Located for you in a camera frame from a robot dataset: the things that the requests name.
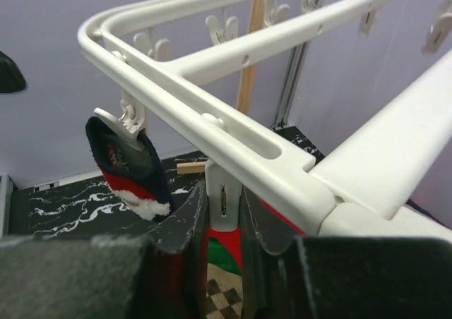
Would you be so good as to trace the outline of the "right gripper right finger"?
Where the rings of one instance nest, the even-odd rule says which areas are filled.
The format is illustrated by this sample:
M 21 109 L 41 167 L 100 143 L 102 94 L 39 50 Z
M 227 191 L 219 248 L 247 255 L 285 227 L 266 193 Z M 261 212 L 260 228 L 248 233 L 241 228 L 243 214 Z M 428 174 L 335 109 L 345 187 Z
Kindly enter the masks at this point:
M 450 318 L 451 245 L 302 236 L 249 189 L 239 204 L 244 318 Z

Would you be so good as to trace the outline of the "green plastic basket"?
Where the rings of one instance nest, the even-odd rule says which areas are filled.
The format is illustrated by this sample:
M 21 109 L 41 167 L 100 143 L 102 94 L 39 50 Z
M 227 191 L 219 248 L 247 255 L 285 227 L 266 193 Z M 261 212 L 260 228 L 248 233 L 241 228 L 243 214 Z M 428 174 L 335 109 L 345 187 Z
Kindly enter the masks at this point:
M 208 242 L 208 262 L 226 272 L 242 275 L 242 271 L 232 255 L 214 238 L 210 238 Z

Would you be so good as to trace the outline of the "navy santa christmas sock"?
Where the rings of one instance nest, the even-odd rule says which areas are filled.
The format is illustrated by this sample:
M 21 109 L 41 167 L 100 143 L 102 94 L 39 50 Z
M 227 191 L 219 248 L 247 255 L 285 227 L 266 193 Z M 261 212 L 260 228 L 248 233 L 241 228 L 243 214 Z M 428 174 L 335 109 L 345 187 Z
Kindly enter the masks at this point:
M 144 131 L 133 149 L 100 118 L 92 116 L 85 125 L 91 153 L 110 190 L 140 218 L 162 222 L 178 206 L 174 202 L 160 158 Z

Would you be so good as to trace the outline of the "beige argyle sock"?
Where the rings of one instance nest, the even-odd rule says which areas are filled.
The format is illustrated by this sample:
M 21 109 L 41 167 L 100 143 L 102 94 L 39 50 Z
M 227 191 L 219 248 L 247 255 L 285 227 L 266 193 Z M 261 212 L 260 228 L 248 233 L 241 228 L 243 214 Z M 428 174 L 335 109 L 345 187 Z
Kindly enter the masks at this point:
M 205 305 L 207 319 L 242 318 L 242 277 L 208 263 Z

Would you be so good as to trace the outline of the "wooden clothes rack frame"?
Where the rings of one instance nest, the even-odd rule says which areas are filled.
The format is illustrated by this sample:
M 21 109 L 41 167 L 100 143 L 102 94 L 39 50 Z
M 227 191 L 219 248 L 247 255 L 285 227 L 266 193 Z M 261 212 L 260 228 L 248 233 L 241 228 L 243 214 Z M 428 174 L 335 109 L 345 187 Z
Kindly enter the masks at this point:
M 248 33 L 256 32 L 263 28 L 263 16 L 265 13 L 265 0 L 253 0 L 249 14 Z M 247 114 L 251 102 L 256 76 L 256 65 L 250 65 L 242 69 L 239 89 L 237 94 L 236 108 L 243 114 Z M 204 171 L 206 161 L 179 163 L 178 174 L 197 174 Z

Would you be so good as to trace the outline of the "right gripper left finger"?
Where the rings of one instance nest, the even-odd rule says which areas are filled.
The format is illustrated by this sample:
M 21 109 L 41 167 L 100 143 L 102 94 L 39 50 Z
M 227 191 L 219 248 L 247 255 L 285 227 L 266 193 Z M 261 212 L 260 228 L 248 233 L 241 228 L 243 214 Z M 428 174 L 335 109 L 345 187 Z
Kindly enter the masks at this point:
M 1 240 L 2 318 L 202 318 L 208 198 L 141 235 Z

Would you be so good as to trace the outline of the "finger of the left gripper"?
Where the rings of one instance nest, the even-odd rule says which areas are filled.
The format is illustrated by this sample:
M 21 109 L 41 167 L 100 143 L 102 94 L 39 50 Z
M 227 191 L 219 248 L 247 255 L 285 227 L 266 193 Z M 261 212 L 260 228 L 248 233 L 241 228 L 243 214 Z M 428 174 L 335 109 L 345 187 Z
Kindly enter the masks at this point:
M 26 88 L 26 80 L 15 61 L 0 52 L 0 93 L 13 94 Z

